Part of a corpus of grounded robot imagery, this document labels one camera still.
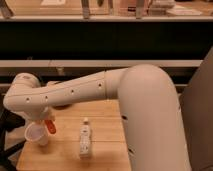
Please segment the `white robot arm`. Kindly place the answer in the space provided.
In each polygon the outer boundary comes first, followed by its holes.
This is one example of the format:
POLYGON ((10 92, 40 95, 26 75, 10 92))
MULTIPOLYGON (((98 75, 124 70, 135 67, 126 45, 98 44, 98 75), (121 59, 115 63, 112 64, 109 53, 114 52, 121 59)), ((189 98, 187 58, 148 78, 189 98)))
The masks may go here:
POLYGON ((47 119, 53 106, 103 99, 119 103, 131 171, 192 171, 178 94, 158 66, 102 71, 46 87, 19 73, 3 104, 36 121, 47 119))

